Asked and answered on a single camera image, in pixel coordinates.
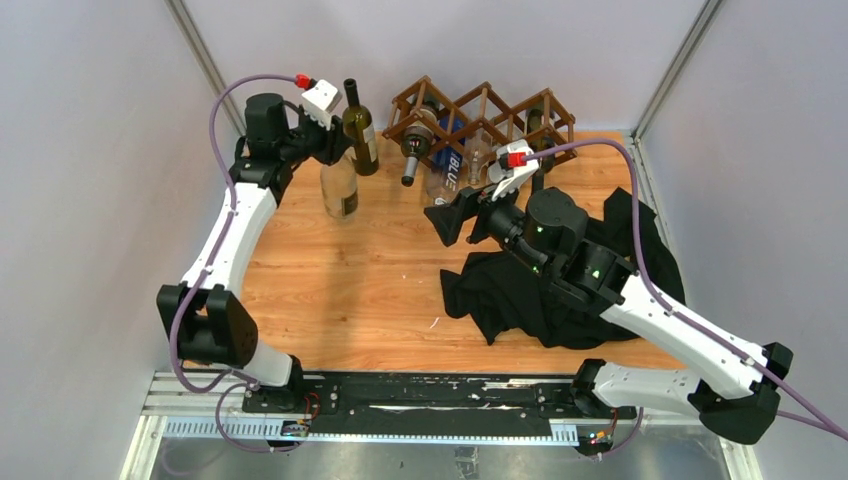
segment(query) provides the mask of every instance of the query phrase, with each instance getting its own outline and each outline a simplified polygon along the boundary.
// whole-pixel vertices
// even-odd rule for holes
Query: gray floor
[[[165,449],[174,470],[191,470],[224,447],[220,440],[172,440]],[[624,450],[596,464],[566,447],[458,447],[369,443],[303,444],[291,453],[251,454],[226,447],[211,465],[189,476],[168,475],[160,463],[154,479],[315,480],[723,480],[718,439],[697,427],[653,426]]]

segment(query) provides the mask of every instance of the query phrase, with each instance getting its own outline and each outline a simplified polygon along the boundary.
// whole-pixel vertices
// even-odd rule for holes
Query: black cloth
[[[633,253],[631,196],[618,189],[604,202],[604,220],[589,219],[586,239],[619,255]],[[685,301],[680,271],[660,240],[656,214],[640,202],[642,249],[653,282],[681,303]],[[462,273],[441,271],[445,312],[453,318],[471,314],[489,345],[501,332],[520,328],[546,347],[594,348],[606,341],[636,335],[598,317],[565,306],[541,288],[541,281],[506,252],[472,253]]]

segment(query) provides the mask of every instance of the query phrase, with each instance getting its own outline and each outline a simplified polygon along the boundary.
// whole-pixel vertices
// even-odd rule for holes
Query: red connector
[[[294,78],[294,84],[304,90],[307,90],[312,83],[312,79],[302,73],[298,73]]]
[[[524,160],[527,154],[524,152],[510,153],[506,158],[506,164],[509,168],[523,167],[527,165],[527,160]]]

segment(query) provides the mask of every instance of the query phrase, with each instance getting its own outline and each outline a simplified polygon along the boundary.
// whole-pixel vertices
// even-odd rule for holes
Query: green wine bottle
[[[439,101],[432,95],[426,95],[421,102],[421,114],[428,117],[433,123],[437,123]],[[411,187],[415,182],[415,171],[418,162],[430,154],[430,146],[433,143],[433,131],[422,121],[417,121],[406,127],[403,131],[403,140],[400,143],[400,151],[406,157],[406,167],[400,183],[404,187]]]
[[[342,114],[345,135],[354,140],[353,168],[359,175],[373,175],[380,166],[377,160],[377,137],[374,133],[374,123],[371,112],[359,103],[359,92],[356,80],[348,78],[344,81],[347,93],[347,108]]]

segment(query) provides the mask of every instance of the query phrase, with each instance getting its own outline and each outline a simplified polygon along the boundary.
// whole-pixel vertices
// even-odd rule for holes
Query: bottle neck
[[[347,94],[347,105],[349,107],[358,107],[359,91],[356,89],[356,80],[348,78],[344,82],[345,93]]]

